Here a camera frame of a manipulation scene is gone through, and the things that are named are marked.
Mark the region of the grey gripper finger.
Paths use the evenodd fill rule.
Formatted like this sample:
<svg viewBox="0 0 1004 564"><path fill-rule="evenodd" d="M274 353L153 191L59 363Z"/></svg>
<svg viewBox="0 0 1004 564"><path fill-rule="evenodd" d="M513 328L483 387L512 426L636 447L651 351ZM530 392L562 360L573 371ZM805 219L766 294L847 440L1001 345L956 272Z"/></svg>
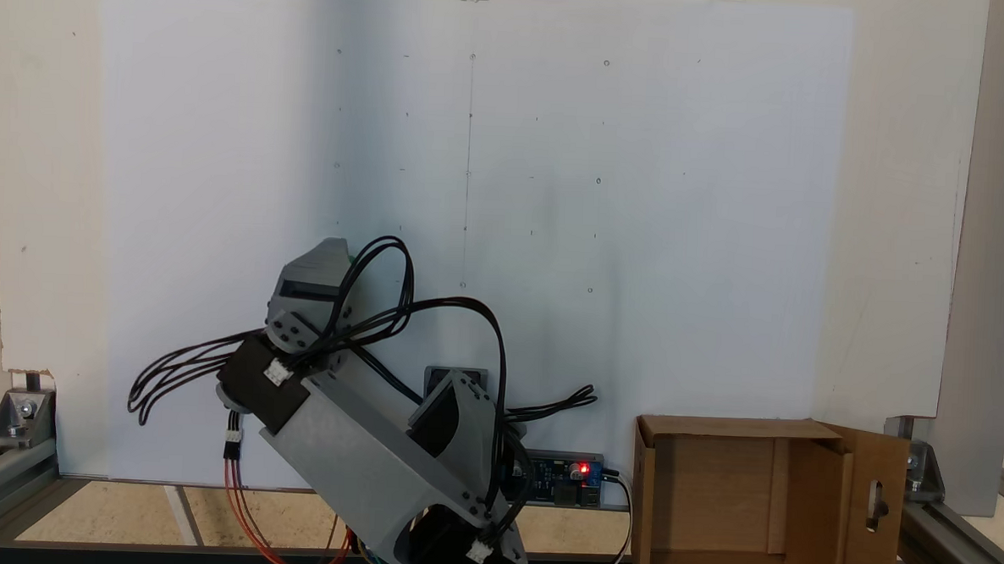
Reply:
<svg viewBox="0 0 1004 564"><path fill-rule="evenodd" d="M340 287L350 270L348 241L326 237L322 243L295 257L280 272L281 283Z"/></svg>

